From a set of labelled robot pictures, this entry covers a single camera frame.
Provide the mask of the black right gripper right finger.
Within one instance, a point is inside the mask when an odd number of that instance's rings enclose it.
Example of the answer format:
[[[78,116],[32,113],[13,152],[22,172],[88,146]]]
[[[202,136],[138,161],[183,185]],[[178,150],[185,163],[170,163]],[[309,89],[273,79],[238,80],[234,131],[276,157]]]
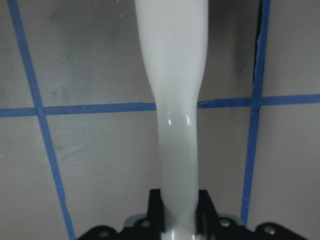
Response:
[[[273,222],[254,231],[228,216],[219,216],[207,190],[198,191],[197,231],[205,240],[303,240],[304,237]]]

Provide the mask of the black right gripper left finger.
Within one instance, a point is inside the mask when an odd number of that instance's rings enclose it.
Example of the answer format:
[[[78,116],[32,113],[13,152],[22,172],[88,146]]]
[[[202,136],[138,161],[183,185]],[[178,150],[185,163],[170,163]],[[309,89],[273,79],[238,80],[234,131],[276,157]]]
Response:
[[[107,225],[98,225],[79,237],[80,240],[174,240],[175,231],[165,228],[165,208],[159,189],[149,191],[147,212],[133,216],[118,232]]]

